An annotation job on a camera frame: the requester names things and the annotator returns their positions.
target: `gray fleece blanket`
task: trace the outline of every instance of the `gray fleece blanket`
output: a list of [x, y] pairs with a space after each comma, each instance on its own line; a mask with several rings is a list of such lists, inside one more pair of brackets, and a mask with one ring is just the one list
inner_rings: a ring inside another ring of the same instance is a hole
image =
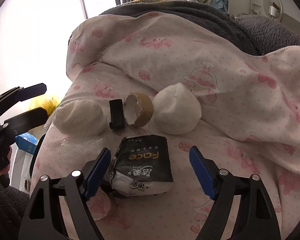
[[234, 18], [197, 2], [140, 0], [111, 8], [101, 15], [138, 17], [151, 11], [175, 14], [196, 23], [250, 55], [260, 56], [286, 46], [300, 46], [300, 37], [275, 20], [263, 16]]

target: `rolled white sock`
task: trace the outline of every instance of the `rolled white sock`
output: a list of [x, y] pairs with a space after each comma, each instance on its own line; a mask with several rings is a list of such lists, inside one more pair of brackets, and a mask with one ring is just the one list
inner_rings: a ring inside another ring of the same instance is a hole
[[106, 128], [106, 116], [92, 99], [74, 100], [55, 110], [53, 124], [71, 136], [98, 136]]
[[152, 104], [155, 125], [168, 134], [191, 132], [202, 114], [197, 98], [181, 83], [161, 90]]

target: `brown tape roll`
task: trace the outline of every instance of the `brown tape roll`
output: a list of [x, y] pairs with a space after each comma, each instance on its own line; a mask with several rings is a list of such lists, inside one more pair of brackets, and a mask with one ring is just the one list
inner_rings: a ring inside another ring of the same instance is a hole
[[153, 115], [153, 105], [150, 97], [142, 93], [131, 93], [125, 99], [123, 112], [128, 125], [145, 126]]

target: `yellow plastic bag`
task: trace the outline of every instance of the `yellow plastic bag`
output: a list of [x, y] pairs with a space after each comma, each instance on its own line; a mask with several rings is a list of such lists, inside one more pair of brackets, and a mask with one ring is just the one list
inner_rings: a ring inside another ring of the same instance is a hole
[[57, 95], [41, 95], [31, 99], [29, 110], [37, 107], [42, 107], [47, 110], [48, 116], [50, 116], [56, 107], [60, 104], [61, 99]]

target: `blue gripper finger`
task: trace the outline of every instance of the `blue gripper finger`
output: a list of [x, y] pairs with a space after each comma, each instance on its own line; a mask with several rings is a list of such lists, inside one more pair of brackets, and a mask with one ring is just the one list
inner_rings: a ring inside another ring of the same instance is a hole
[[205, 164], [205, 160], [211, 160], [205, 159], [196, 146], [191, 147], [189, 160], [205, 195], [209, 196], [212, 200], [216, 200], [217, 192], [214, 187], [214, 177]]
[[97, 162], [92, 168], [90, 174], [87, 176], [86, 188], [82, 196], [85, 201], [88, 201], [91, 197], [96, 195], [100, 182], [106, 174], [110, 162], [110, 150], [104, 148], [103, 151], [100, 153]]

